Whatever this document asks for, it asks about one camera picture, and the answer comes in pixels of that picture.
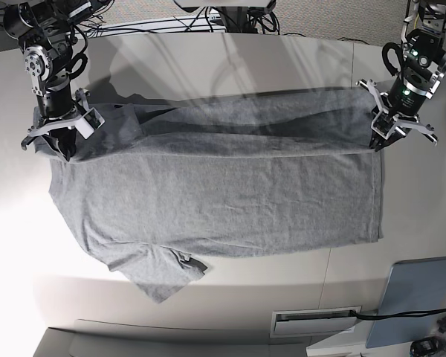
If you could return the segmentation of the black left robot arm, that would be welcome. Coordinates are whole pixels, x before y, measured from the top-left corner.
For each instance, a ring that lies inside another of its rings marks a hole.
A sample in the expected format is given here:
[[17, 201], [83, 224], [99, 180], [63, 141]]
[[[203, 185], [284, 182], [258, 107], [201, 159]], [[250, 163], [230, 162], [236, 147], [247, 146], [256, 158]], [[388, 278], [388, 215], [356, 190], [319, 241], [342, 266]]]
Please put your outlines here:
[[446, 72], [443, 37], [423, 29], [401, 44], [387, 43], [398, 64], [384, 58], [395, 82], [380, 92], [372, 81], [356, 89], [264, 94], [200, 106], [114, 106], [97, 111], [103, 125], [90, 137], [61, 128], [36, 140], [55, 159], [80, 163], [116, 155], [147, 158], [374, 161], [380, 151], [417, 130], [434, 141], [418, 111]]

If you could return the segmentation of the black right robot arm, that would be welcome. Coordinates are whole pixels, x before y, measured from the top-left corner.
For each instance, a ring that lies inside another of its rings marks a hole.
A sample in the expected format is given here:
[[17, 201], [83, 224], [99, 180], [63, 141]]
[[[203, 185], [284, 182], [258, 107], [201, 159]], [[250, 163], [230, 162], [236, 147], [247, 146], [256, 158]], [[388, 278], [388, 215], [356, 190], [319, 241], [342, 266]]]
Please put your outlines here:
[[74, 52], [78, 23], [95, 1], [66, 16], [63, 1], [9, 6], [4, 29], [17, 40], [38, 107], [22, 146], [44, 143], [63, 161], [145, 155], [214, 158], [318, 157], [375, 153], [405, 138], [397, 106], [371, 80], [337, 86], [242, 95], [186, 106], [88, 103], [71, 90], [88, 57]]

